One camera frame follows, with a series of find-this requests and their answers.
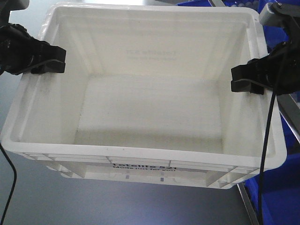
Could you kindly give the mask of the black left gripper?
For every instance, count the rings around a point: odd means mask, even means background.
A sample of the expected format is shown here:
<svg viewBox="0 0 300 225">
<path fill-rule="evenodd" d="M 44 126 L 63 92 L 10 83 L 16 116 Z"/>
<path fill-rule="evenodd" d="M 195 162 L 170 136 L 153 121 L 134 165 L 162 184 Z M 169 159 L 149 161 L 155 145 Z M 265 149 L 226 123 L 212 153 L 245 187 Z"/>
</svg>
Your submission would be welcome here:
<svg viewBox="0 0 300 225">
<path fill-rule="evenodd" d="M 66 50 L 50 45 L 46 41 L 34 40 L 26 28 L 8 23 L 0 27 L 0 73 L 19 75 L 27 71 L 34 62 L 32 74 L 64 73 Z"/>
</svg>

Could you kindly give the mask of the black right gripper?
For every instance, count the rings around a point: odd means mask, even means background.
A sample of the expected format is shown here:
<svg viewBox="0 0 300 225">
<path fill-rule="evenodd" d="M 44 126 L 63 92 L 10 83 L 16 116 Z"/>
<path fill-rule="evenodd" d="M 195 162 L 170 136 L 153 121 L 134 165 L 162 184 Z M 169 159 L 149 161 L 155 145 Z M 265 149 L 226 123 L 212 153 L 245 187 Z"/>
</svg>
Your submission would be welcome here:
<svg viewBox="0 0 300 225">
<path fill-rule="evenodd" d="M 257 82 L 266 82 L 265 65 L 266 57 L 263 57 L 233 67 L 231 91 L 263 95 L 264 87 Z M 267 66 L 269 89 L 276 95 L 291 94 L 300 90 L 299 46 L 294 46 L 292 41 L 279 43 L 268 55 Z"/>
</svg>

